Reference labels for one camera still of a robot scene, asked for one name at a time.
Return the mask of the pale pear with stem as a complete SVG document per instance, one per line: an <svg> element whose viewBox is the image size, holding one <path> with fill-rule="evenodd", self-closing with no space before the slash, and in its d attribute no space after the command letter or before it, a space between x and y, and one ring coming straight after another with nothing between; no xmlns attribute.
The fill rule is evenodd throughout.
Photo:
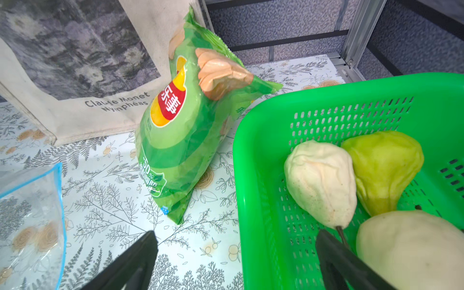
<svg viewBox="0 0 464 290"><path fill-rule="evenodd" d="M358 257L398 290L461 290L464 234L420 210L391 211L361 224Z"/></svg>

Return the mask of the clear bag of buns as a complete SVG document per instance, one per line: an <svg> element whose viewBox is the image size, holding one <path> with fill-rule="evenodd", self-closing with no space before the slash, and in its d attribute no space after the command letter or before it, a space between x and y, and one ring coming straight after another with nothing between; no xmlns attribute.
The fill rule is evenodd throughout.
<svg viewBox="0 0 464 290"><path fill-rule="evenodd" d="M1 172L1 289L56 290L66 256L62 164Z"/></svg>

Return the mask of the beige round fruit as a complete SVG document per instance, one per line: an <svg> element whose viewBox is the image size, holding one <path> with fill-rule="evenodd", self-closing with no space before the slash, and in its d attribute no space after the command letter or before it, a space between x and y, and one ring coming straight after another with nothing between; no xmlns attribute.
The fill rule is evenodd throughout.
<svg viewBox="0 0 464 290"><path fill-rule="evenodd" d="M337 231L347 246L344 229L357 207L353 162L347 151L314 140L297 145L284 164L288 192L317 222Z"/></svg>

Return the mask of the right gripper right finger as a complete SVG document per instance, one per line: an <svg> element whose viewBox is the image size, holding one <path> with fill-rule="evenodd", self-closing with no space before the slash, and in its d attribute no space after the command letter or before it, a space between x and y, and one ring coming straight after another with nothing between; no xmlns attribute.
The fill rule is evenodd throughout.
<svg viewBox="0 0 464 290"><path fill-rule="evenodd" d="M319 231L315 247L327 290L392 290L394 288L330 232Z"/></svg>

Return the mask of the green fruit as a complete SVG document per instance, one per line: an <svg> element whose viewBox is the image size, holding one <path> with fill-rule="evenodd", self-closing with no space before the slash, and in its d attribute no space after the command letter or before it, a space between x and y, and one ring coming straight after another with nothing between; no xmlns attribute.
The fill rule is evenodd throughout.
<svg viewBox="0 0 464 290"><path fill-rule="evenodd" d="M352 158L356 194L371 217L395 211L424 165L419 142L393 130L353 137L341 147Z"/></svg>

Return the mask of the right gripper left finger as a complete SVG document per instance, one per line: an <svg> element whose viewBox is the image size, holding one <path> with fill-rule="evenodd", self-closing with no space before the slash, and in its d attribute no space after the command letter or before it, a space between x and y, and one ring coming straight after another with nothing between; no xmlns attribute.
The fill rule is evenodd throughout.
<svg viewBox="0 0 464 290"><path fill-rule="evenodd" d="M87 283L85 290L146 290L158 255L154 231L148 231L108 267Z"/></svg>

